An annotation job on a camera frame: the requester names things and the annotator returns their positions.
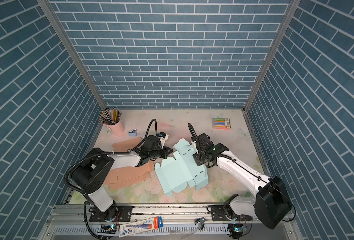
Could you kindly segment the light teal paper box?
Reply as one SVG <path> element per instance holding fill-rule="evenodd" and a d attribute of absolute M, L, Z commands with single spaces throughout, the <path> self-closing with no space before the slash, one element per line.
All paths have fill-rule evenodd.
<path fill-rule="evenodd" d="M 209 176 L 206 167 L 197 166 L 194 160 L 195 147 L 187 140 L 180 139 L 174 149 L 171 157 L 154 166 L 164 193 L 172 197 L 173 193 L 180 193 L 186 187 L 195 187 L 197 191 L 205 187 L 209 183 Z"/>

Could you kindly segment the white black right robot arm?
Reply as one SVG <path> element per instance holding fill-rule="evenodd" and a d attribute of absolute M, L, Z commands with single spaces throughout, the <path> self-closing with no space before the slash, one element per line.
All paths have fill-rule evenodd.
<path fill-rule="evenodd" d="M 274 229 L 292 210 L 285 183 L 279 177 L 270 178 L 245 164 L 228 147 L 214 145 L 205 133 L 192 136 L 196 149 L 193 155 L 197 166 L 212 163 L 230 173 L 251 193 L 251 197 L 234 194 L 224 203 L 226 217 L 233 220 L 241 215 L 257 218 L 269 229 Z"/>

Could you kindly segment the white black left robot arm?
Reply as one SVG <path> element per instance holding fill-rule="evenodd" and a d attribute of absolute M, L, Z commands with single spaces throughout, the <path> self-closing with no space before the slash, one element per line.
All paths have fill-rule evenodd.
<path fill-rule="evenodd" d="M 140 148 L 136 147 L 127 152 L 104 152 L 100 148 L 94 148 L 85 158 L 68 169 L 64 182 L 105 213 L 114 205 L 114 200 L 103 186 L 110 171 L 142 170 L 143 166 L 149 166 L 149 161 L 166 159 L 172 153 L 172 149 L 164 145 L 167 139 L 168 135 L 164 132 L 151 135 L 139 143 Z"/>

